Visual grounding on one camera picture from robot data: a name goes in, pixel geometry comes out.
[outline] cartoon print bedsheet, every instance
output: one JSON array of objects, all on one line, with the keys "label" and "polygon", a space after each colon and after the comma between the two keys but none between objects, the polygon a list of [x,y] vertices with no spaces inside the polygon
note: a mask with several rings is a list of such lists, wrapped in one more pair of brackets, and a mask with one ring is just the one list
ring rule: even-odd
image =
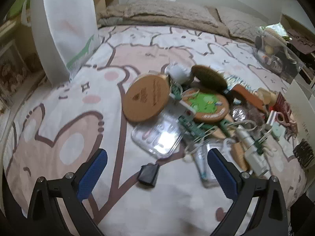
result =
[{"label": "cartoon print bedsheet", "polygon": [[[139,74],[163,71],[173,61],[238,75],[253,89],[285,92],[288,84],[264,69],[249,45],[214,34],[168,26],[106,27],[99,34],[102,45],[72,83],[38,99],[34,93],[17,114],[4,154],[15,200],[26,214],[39,176],[61,178],[103,148],[108,164],[83,204],[105,235],[210,235],[232,201],[220,187],[203,187],[196,165],[181,159],[182,145],[158,161],[138,147],[131,140],[133,127],[122,115],[122,97]],[[303,193],[305,174],[281,149],[269,160],[289,207]],[[155,188],[145,190],[136,176],[150,162],[162,166]],[[60,205],[70,231],[77,234]],[[254,205],[238,234],[245,231]]]}]

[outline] round cork board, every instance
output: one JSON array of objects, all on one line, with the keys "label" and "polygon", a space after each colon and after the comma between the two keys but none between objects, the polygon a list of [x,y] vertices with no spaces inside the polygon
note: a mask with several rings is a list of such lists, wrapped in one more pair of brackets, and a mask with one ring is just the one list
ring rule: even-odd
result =
[{"label": "round cork board", "polygon": [[122,109],[127,120],[141,122],[158,115],[166,106],[170,86],[159,75],[146,75],[128,89],[122,100]]},{"label": "round cork board", "polygon": [[182,100],[196,111],[195,121],[211,124],[222,120],[229,112],[228,101],[216,92],[199,92],[188,96],[189,94],[189,91],[186,92],[186,97]]}]

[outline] cluttered pile of items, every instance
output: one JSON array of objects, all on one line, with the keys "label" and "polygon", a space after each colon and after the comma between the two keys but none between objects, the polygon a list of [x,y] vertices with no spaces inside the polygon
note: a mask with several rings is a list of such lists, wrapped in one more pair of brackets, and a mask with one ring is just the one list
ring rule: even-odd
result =
[{"label": "cluttered pile of items", "polygon": [[[124,96],[122,108],[135,124],[133,141],[156,159],[168,158],[183,141],[184,160],[195,162],[204,187],[217,184],[207,163],[213,148],[240,172],[258,178],[271,176],[264,156],[271,150],[265,141],[269,136],[280,145],[293,145],[302,168],[314,162],[308,143],[297,145],[297,123],[281,93],[262,88],[255,92],[241,78],[224,77],[207,66],[170,63],[163,74],[140,75]],[[158,164],[142,166],[138,181],[154,187],[158,170]]]}]

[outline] aluminum foil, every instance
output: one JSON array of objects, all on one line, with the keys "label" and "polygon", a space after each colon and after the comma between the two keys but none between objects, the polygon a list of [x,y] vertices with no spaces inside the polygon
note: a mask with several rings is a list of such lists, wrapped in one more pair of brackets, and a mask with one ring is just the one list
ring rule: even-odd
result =
[{"label": "aluminum foil", "polygon": [[289,39],[289,35],[288,35],[287,31],[285,30],[285,28],[283,27],[283,25],[281,23],[269,25],[269,26],[261,27],[261,28],[264,30],[267,27],[275,30],[276,33],[279,34],[280,36],[282,36],[285,40]]},{"label": "aluminum foil", "polygon": [[232,109],[232,118],[235,121],[243,121],[247,117],[245,109],[240,107],[235,107]]},{"label": "aluminum foil", "polygon": [[225,76],[224,79],[226,80],[228,90],[231,90],[235,85],[240,84],[250,93],[253,94],[255,92],[248,83],[237,75]]}]

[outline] wooden hairbrush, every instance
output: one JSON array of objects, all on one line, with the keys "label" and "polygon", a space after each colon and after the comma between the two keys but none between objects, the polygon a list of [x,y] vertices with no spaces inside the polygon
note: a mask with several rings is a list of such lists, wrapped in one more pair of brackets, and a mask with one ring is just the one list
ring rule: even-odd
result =
[{"label": "wooden hairbrush", "polygon": [[225,79],[215,70],[203,65],[194,65],[192,67],[193,75],[200,80],[201,84],[217,92],[221,92],[227,89],[227,83]]}]

